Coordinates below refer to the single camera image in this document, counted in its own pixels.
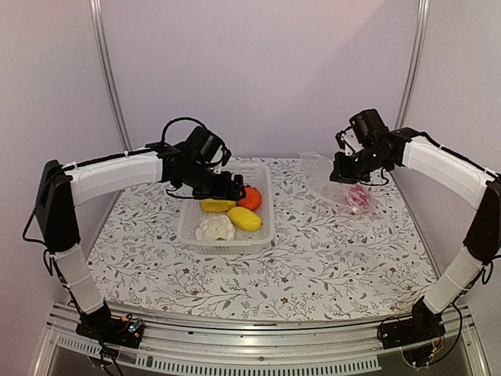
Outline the red toy bell pepper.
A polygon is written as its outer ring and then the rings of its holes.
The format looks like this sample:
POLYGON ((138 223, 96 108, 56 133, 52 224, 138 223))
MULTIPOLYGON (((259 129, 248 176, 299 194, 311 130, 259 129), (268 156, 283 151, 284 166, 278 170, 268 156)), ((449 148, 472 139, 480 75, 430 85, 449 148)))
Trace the red toy bell pepper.
POLYGON ((372 195, 363 186, 350 186, 345 194, 347 202, 354 210, 365 212, 373 206, 372 195))

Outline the clear zip top bag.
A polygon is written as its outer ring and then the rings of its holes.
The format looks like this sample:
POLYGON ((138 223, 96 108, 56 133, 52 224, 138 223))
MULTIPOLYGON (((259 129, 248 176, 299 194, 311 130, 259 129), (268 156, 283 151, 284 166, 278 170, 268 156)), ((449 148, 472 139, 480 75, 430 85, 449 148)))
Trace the clear zip top bag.
POLYGON ((333 171, 333 162, 313 151, 300 153, 301 169, 305 185, 317 196, 330 204, 337 204, 349 209, 355 214, 371 212, 375 209, 375 200, 369 211, 354 210, 346 200, 346 192, 350 186, 360 185, 336 183, 330 181, 330 173, 333 171))

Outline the white perforated plastic basket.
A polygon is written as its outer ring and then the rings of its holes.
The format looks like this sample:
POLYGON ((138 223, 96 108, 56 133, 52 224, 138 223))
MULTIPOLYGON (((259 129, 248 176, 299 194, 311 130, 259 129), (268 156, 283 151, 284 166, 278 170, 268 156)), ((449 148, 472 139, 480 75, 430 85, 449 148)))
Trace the white perforated plastic basket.
POLYGON ((275 236, 275 216, 273 213, 272 182, 269 168, 252 161, 231 161, 225 170, 243 176, 243 182, 259 190, 262 196, 261 206, 256 214, 261 218, 259 230, 249 232, 235 228, 233 240, 198 240, 196 230, 200 224, 216 213, 204 211, 199 201, 187 200, 181 206, 177 227, 178 240, 199 254, 256 254, 269 246, 275 236))

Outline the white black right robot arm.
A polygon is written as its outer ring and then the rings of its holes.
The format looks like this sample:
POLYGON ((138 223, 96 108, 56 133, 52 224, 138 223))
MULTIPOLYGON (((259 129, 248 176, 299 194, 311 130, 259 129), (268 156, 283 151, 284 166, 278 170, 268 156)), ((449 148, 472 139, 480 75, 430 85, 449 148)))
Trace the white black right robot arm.
POLYGON ((435 327, 434 317, 465 295, 500 251, 500 175, 411 128, 368 129, 349 125, 336 135, 331 180, 368 183, 376 172, 403 170, 424 179, 417 196, 430 204, 418 223, 426 235, 434 233, 442 274, 414 304, 405 335, 422 341, 435 327))

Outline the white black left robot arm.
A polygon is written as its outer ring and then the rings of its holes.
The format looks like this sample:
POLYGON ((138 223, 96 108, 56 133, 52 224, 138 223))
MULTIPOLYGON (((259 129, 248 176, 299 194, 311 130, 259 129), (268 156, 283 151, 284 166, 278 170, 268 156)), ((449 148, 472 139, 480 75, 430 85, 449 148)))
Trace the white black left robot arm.
POLYGON ((225 142, 201 121, 178 117, 163 128, 160 140, 136 150, 88 161, 62 164, 48 161, 43 170, 28 222, 41 236, 22 238, 45 249, 48 271, 55 273, 81 313, 86 327, 100 340, 111 339, 117 328, 103 310, 103 296, 92 278, 81 247, 77 210, 127 188, 168 183, 191 188, 192 198, 238 201, 245 195, 243 178, 222 171, 231 152, 225 142))

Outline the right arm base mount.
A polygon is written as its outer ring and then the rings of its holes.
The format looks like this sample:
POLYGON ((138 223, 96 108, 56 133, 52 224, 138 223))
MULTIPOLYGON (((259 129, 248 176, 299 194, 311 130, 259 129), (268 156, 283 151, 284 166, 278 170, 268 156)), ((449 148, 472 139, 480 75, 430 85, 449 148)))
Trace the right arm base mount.
POLYGON ((377 328, 377 339, 384 349, 393 349, 427 342, 426 345, 403 352, 408 365, 421 368, 431 365, 443 344, 445 326, 440 313, 432 313, 420 298, 412 307, 411 317, 401 320, 390 316, 377 328))

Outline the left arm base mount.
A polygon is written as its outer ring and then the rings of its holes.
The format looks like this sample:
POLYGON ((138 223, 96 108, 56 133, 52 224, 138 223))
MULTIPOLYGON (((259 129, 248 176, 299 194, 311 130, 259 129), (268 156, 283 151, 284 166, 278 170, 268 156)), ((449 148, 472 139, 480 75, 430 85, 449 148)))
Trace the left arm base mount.
POLYGON ((113 317, 106 302, 93 313, 82 313, 76 328, 80 336, 105 344, 138 349, 144 333, 144 321, 140 317, 113 317))

